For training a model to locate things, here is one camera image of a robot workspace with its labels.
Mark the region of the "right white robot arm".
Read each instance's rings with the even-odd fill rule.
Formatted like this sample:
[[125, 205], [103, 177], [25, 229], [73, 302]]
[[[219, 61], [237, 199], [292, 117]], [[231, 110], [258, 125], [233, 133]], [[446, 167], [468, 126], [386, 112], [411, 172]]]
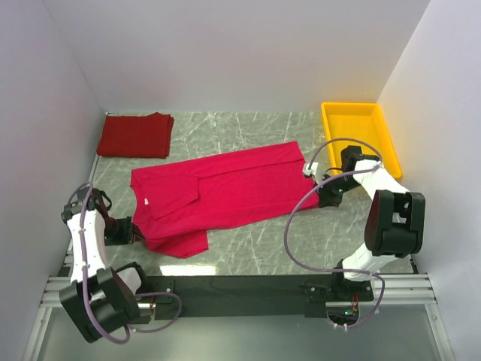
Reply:
[[330, 281], [333, 297], [346, 300], [370, 287], [371, 274], [396, 259], [422, 248], [425, 197], [401, 186], [376, 155], [350, 145], [341, 151], [341, 173], [324, 175], [325, 184], [316, 193], [319, 207], [337, 207], [343, 194], [361, 187], [371, 199], [364, 230], [364, 243], [336, 266]]

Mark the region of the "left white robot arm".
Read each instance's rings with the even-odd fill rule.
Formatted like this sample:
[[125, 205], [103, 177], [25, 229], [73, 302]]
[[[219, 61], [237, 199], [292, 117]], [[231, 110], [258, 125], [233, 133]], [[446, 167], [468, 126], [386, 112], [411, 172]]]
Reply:
[[129, 243], [136, 233], [128, 217], [114, 219], [110, 208], [105, 192], [91, 183], [75, 190], [64, 206], [61, 218], [71, 234], [74, 260], [59, 300], [87, 342], [105, 338], [125, 344], [129, 324], [141, 315], [137, 302], [148, 297], [150, 283], [136, 262], [118, 269], [107, 265], [106, 246]]

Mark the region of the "pink t shirt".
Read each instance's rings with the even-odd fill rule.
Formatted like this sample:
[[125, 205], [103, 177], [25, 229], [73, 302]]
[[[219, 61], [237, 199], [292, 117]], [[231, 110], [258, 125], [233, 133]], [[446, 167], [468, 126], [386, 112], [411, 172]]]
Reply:
[[207, 231], [289, 214], [311, 191], [304, 155], [290, 141], [132, 170], [134, 224], [148, 250], [189, 258], [209, 248]]

